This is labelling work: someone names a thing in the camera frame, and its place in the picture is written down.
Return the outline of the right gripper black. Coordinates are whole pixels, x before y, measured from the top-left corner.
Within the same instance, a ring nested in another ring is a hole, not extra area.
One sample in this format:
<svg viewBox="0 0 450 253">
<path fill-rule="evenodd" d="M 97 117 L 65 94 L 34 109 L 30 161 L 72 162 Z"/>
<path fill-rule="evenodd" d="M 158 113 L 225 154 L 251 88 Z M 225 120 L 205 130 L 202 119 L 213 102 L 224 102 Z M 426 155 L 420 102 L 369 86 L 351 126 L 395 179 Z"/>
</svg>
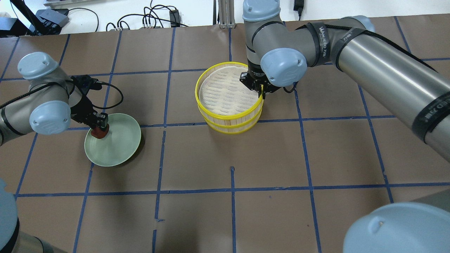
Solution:
<svg viewBox="0 0 450 253">
<path fill-rule="evenodd" d="M 252 77 L 250 73 L 250 71 L 241 72 L 240 82 L 247 89 L 257 91 L 261 99 L 265 99 L 266 93 L 274 93 L 280 89 L 280 87 L 271 84 L 265 74 L 258 79 Z"/>
</svg>

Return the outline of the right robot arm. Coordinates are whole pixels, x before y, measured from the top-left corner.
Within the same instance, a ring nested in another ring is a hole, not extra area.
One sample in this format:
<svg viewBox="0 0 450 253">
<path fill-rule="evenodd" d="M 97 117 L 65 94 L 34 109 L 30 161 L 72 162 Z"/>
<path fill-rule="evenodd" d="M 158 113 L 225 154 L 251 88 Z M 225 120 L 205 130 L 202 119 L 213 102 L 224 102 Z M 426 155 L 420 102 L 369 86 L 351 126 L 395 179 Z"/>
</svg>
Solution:
<svg viewBox="0 0 450 253">
<path fill-rule="evenodd" d="M 377 34 L 365 16 L 288 31 L 278 0 L 245 0 L 249 70 L 240 80 L 259 93 L 296 84 L 308 67 L 332 62 L 449 160 L 449 79 Z M 448 253 L 449 190 L 380 207 L 355 221 L 344 253 Z"/>
</svg>

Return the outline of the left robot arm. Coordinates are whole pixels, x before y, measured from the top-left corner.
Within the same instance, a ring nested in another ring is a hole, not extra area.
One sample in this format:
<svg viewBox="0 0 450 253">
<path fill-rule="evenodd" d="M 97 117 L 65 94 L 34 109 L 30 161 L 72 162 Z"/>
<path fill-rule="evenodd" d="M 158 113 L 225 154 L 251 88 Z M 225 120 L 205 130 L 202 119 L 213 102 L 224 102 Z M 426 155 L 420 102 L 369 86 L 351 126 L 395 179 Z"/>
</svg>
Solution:
<svg viewBox="0 0 450 253">
<path fill-rule="evenodd" d="M 108 114 L 96 111 L 87 97 L 89 90 L 100 90 L 103 82 L 88 75 L 67 75 L 44 52 L 24 56 L 18 63 L 18 71 L 29 81 L 29 91 L 1 105 L 1 144 L 32 132 L 62 133 L 71 120 L 89 126 L 96 138 L 106 136 Z M 62 253 L 60 248 L 21 231 L 16 198 L 5 187 L 1 180 L 1 252 Z"/>
</svg>

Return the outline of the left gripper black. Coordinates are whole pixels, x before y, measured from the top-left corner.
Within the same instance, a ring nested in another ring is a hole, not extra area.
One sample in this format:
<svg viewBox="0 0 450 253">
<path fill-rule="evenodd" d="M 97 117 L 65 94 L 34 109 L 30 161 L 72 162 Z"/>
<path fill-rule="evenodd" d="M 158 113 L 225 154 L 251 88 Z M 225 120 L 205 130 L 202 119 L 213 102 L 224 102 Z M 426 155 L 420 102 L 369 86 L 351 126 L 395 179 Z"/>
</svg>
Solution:
<svg viewBox="0 0 450 253">
<path fill-rule="evenodd" d="M 90 90 L 101 90 L 102 86 L 99 80 L 89 75 L 76 75 L 70 78 L 72 84 L 74 84 L 74 91 L 81 92 L 81 99 L 74 106 L 71 106 L 71 119 L 105 132 L 108 128 L 108 114 L 98 113 L 94 110 L 92 102 L 87 97 Z"/>
</svg>

